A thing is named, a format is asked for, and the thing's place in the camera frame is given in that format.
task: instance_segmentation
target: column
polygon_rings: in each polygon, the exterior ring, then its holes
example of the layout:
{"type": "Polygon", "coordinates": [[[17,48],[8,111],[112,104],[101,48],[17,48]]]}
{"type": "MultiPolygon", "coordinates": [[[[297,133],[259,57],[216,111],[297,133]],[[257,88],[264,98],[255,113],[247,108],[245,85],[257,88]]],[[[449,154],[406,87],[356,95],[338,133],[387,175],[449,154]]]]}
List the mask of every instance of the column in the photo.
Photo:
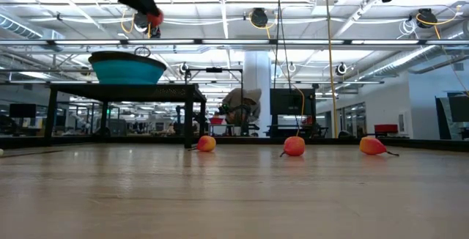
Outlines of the column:
{"type": "Polygon", "coordinates": [[[270,72],[271,61],[268,51],[246,51],[243,65],[244,90],[261,89],[261,114],[257,125],[259,137],[266,137],[270,125],[270,72]]]}

